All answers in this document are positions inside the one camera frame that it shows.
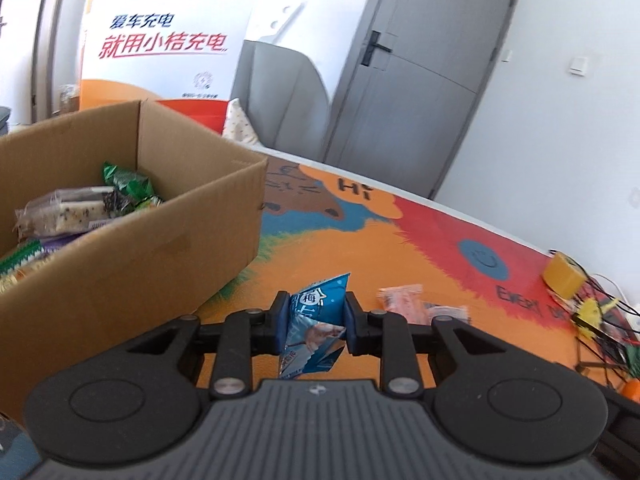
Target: door handle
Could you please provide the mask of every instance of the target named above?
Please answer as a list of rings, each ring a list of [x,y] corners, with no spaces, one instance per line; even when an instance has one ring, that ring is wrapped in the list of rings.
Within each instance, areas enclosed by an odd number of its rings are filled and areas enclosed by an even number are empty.
[[[367,43],[367,49],[364,51],[364,56],[362,57],[362,62],[360,64],[364,66],[371,66],[371,58],[373,57],[373,53],[376,49],[384,50],[391,54],[393,50],[388,46],[381,45],[378,43],[380,39],[380,33],[376,30],[371,32],[371,37],[369,38],[369,43]]]

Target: orange object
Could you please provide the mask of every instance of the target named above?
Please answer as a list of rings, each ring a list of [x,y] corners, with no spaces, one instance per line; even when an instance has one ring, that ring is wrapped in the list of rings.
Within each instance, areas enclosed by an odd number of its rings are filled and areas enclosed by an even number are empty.
[[[587,276],[566,254],[556,253],[546,265],[542,279],[558,296],[570,300],[587,281]]]
[[[631,399],[633,402],[640,402],[640,380],[631,379],[620,391],[623,397]]]
[[[225,127],[228,101],[217,99],[160,99],[160,104],[176,110],[220,134]]]
[[[123,101],[145,101],[160,99],[140,86],[105,79],[82,79],[80,82],[80,109],[113,105]]]

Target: green snack wrapper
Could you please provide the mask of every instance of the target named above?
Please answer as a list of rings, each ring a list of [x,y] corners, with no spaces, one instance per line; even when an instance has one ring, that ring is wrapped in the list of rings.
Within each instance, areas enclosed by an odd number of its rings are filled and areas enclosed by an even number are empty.
[[[625,352],[629,375],[635,379],[640,379],[640,348],[635,345],[625,344]]]
[[[136,211],[140,211],[141,209],[150,209],[153,207],[158,207],[161,203],[162,203],[162,199],[157,195],[153,195],[147,198],[146,200],[143,200],[142,202],[140,202],[136,206]]]
[[[131,197],[136,203],[155,195],[148,177],[135,171],[124,170],[114,164],[105,162],[102,176],[107,186],[113,186],[119,192]]]

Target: snack package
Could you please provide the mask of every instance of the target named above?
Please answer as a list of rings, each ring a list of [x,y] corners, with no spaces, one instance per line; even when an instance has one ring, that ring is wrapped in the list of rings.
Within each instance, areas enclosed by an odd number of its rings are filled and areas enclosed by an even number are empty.
[[[113,187],[59,189],[15,212],[18,238],[49,238],[98,228],[125,214],[129,200]]]
[[[434,318],[438,316],[451,316],[454,319],[471,324],[471,318],[469,317],[469,310],[466,306],[444,306],[436,305],[433,303],[425,303],[424,309],[427,315],[427,325],[431,325]]]
[[[135,205],[155,195],[148,177],[135,171],[125,170],[105,162],[102,167],[102,177],[107,186],[113,186],[122,194],[130,197]]]
[[[46,256],[21,266],[19,269],[12,270],[9,274],[0,276],[0,294],[9,290],[12,286],[17,285],[20,280],[36,272],[40,267],[46,265],[50,259],[51,256]]]
[[[388,312],[404,316],[408,323],[427,324],[427,314],[420,299],[422,285],[402,285],[381,288],[376,294]]]
[[[330,370],[344,348],[348,274],[317,282],[291,297],[280,378]]]
[[[38,240],[37,238],[27,240],[19,244],[18,247],[8,253],[7,256],[0,259],[0,276],[19,269],[32,261],[50,256],[81,236],[81,234],[78,234],[66,235],[59,238],[47,238],[46,240]]]
[[[135,209],[136,211],[140,211],[141,209],[151,209],[154,207],[158,207],[161,203],[162,200],[160,199],[160,197],[157,195],[153,195],[140,202]]]
[[[62,85],[60,87],[60,114],[77,112],[80,109],[80,85]]]

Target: cardboard box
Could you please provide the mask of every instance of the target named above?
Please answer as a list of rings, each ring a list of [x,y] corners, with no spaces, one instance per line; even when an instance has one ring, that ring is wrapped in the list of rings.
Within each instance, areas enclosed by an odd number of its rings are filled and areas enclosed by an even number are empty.
[[[0,139],[0,254],[14,210],[102,183],[105,160],[167,202],[76,240],[0,295],[0,411],[43,378],[193,312],[257,254],[266,158],[153,102],[65,115]]]

